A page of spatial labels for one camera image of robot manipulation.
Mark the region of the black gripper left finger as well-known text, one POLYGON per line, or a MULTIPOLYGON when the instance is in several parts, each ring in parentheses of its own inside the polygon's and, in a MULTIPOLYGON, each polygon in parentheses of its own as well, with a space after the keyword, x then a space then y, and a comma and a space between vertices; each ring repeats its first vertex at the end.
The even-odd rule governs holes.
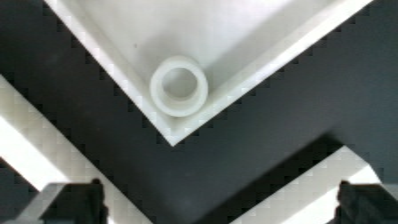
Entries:
POLYGON ((108 224, 105 188, 87 183, 52 183, 36 195, 13 224, 108 224))

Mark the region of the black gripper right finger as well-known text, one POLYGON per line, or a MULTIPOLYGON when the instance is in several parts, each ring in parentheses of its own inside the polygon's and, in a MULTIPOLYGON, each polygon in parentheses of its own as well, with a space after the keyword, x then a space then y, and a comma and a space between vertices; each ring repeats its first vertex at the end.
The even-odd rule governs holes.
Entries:
POLYGON ((332 224, 398 224, 398 184, 341 182, 332 224))

